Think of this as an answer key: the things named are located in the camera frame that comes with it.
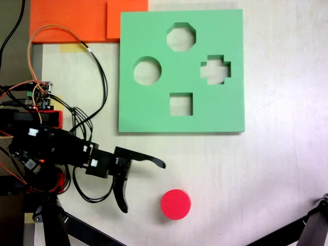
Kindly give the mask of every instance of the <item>black metal leg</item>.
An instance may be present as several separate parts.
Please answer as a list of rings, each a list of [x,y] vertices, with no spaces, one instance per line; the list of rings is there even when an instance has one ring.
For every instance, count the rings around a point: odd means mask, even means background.
[[[66,213],[65,224],[69,235],[89,246],[126,246],[69,213]]]
[[[307,218],[304,216],[248,246],[288,246],[300,238],[306,220]]]
[[[328,221],[320,211],[312,214],[307,220],[297,246],[324,246],[327,238]]]
[[[52,204],[43,208],[42,219],[46,246],[70,246],[62,211]]]

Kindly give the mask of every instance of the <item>robotic arm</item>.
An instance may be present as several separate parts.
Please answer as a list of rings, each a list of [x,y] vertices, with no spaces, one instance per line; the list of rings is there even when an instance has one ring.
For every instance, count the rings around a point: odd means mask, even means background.
[[[74,171],[75,168],[85,168],[86,174],[101,178],[113,176],[112,190],[124,213],[128,212],[125,189],[131,161],[149,160],[160,168],[166,168],[162,160],[153,156],[120,147],[116,147],[112,154],[99,150],[97,144],[73,136],[67,131],[43,125],[20,129],[9,150],[25,166],[30,179],[38,180],[38,184],[44,189],[53,187],[55,164],[73,165]]]

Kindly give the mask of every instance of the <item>black cable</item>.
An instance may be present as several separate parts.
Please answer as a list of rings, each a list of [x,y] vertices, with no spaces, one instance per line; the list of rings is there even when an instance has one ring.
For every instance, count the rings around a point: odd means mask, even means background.
[[[15,166],[17,172],[20,174],[20,176],[23,177],[23,174],[22,174],[21,170],[19,169],[17,163],[16,163],[15,160],[11,157],[11,155],[9,155],[8,151],[6,151],[6,150],[5,150],[4,148],[2,148],[1,146],[0,146],[0,150],[12,160],[12,163],[14,164],[14,166]]]
[[[70,113],[72,114],[72,122],[73,125],[76,125],[75,123],[77,122],[79,124],[79,127],[81,128],[84,140],[87,140],[87,134],[86,134],[86,127],[84,124],[80,124],[82,121],[84,121],[87,117],[86,113],[83,112],[80,108],[72,108],[71,106],[69,106],[66,102],[64,102],[63,100],[61,100],[60,98],[56,97],[55,95],[49,94],[48,95],[51,99],[59,102],[60,104],[62,104],[65,108],[67,108]],[[87,125],[87,127],[89,127],[90,130],[90,138],[89,141],[91,141],[91,137],[92,137],[92,131],[93,131],[93,125],[92,122],[90,120],[86,121],[85,124]]]
[[[81,41],[81,43],[87,48],[89,49],[89,47],[86,45],[86,43],[84,43],[83,41]],[[74,132],[78,127],[80,127],[80,125],[84,124],[85,122],[87,122],[88,120],[91,120],[94,116],[96,116],[105,106],[105,103],[107,101],[107,97],[108,97],[108,83],[107,83],[107,78],[106,75],[104,73],[104,70],[102,69],[102,66],[100,64],[100,62],[98,61],[97,57],[90,52],[90,54],[92,55],[93,59],[96,61],[96,64],[98,66],[99,72],[100,72],[100,76],[101,76],[101,82],[102,82],[102,90],[103,90],[103,97],[102,97],[102,104],[100,106],[100,108],[98,110],[96,110],[93,114],[91,114],[88,118],[86,118],[85,120],[83,120],[82,122],[80,122],[79,124],[75,125],[70,132]]]
[[[90,198],[88,197],[86,194],[83,193],[83,191],[81,190],[81,188],[79,187],[78,183],[77,183],[77,180],[76,180],[76,176],[75,176],[75,170],[76,170],[76,167],[74,167],[73,169],[73,182],[74,182],[74,185],[78,191],[78,193],[81,195],[81,197],[89,202],[89,203],[98,203],[98,202],[101,202],[101,201],[104,201],[112,192],[114,186],[115,186],[115,183],[116,183],[116,179],[115,179],[115,176],[113,177],[113,181],[112,181],[112,185],[109,189],[109,192],[105,195],[105,196],[102,196],[100,198]]]
[[[16,25],[14,26],[14,28],[11,30],[11,32],[9,33],[9,35],[6,37],[5,41],[1,45],[1,48],[0,48],[0,70],[1,70],[1,63],[2,63],[2,53],[3,53],[4,49],[5,49],[5,46],[6,46],[7,42],[9,41],[9,39],[11,38],[11,36],[16,31],[16,29],[19,26],[19,24],[21,23],[21,20],[23,18],[23,14],[24,14],[24,8],[25,8],[25,0],[22,1],[22,8],[20,10],[19,18],[17,20]]]
[[[11,94],[11,91],[6,91],[6,93],[15,103],[17,103],[20,107],[24,108],[26,111],[31,113],[33,121],[35,123],[39,124],[40,119],[35,111],[33,111],[32,109],[29,109],[25,104],[22,104],[16,97],[13,96],[13,94]]]

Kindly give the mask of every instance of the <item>orange wire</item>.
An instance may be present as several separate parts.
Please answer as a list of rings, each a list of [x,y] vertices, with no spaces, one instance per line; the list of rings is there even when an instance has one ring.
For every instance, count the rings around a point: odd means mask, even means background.
[[[36,89],[36,87],[38,87],[38,84],[37,84],[37,85],[34,87],[34,89],[33,89],[33,92],[32,92],[32,101],[33,101],[33,105],[34,105],[34,107],[35,107],[35,110],[36,110],[37,114],[39,115],[39,118],[40,118],[40,124],[42,124],[42,118],[41,118],[41,115],[40,115],[39,109],[37,108],[37,105],[36,105],[35,100],[34,100],[34,93],[35,93],[35,89]]]
[[[70,33],[73,34],[73,36],[75,36],[79,41],[81,41],[81,39],[79,38],[79,36],[77,36],[71,29],[61,26],[61,25],[45,25],[43,27],[40,27],[39,29],[37,29],[31,36],[30,40],[29,40],[29,44],[27,46],[27,63],[29,65],[29,69],[31,72],[31,75],[33,77],[34,80],[37,80],[36,75],[34,73],[33,67],[32,67],[32,62],[31,62],[31,46],[32,46],[32,41],[34,39],[34,37],[38,34],[39,31],[43,30],[43,29],[48,29],[48,28],[59,28],[59,29],[63,29],[66,30]]]
[[[16,88],[17,86],[21,86],[21,85],[24,85],[24,84],[29,84],[29,83],[31,83],[31,82],[35,82],[37,85],[38,85],[38,84],[43,84],[43,85],[46,84],[46,83],[44,83],[44,82],[42,82],[42,81],[39,81],[39,80],[28,80],[28,81],[25,81],[25,82],[22,82],[22,83],[19,83],[19,84],[17,84],[17,85],[14,85],[14,86],[10,87],[10,88],[8,89],[8,91],[10,91],[10,90]],[[41,89],[41,92],[42,92],[42,93],[44,93],[44,94],[46,93],[46,92],[44,91],[44,89],[42,89],[41,87],[39,87],[39,89]]]
[[[0,162],[0,166],[2,166],[3,169],[5,169],[8,173],[10,173],[11,175],[13,175],[15,178],[17,178],[18,180],[20,180],[23,184],[27,185],[27,183],[25,181],[23,181],[22,179],[18,178],[15,174],[13,174],[12,172],[10,172],[1,162]]]

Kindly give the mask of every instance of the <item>octagonal hole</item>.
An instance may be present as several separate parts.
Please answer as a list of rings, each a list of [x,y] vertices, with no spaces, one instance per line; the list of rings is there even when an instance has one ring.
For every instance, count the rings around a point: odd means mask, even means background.
[[[185,52],[196,43],[196,30],[187,22],[174,23],[168,30],[167,44],[176,52]]]
[[[157,59],[144,56],[137,60],[134,66],[134,79],[143,86],[156,83],[162,74],[162,67]]]

